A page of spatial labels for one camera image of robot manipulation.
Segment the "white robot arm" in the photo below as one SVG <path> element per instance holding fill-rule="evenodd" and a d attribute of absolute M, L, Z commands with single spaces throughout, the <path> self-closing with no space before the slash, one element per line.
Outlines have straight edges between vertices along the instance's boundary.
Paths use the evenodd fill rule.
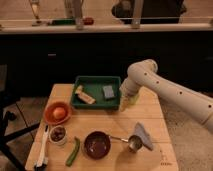
<path fill-rule="evenodd" d="M 164 79 L 156 74 L 157 63 L 152 59 L 131 64 L 120 90 L 124 97 L 134 97 L 142 86 L 161 98 L 176 104 L 213 134 L 213 98 Z"/>

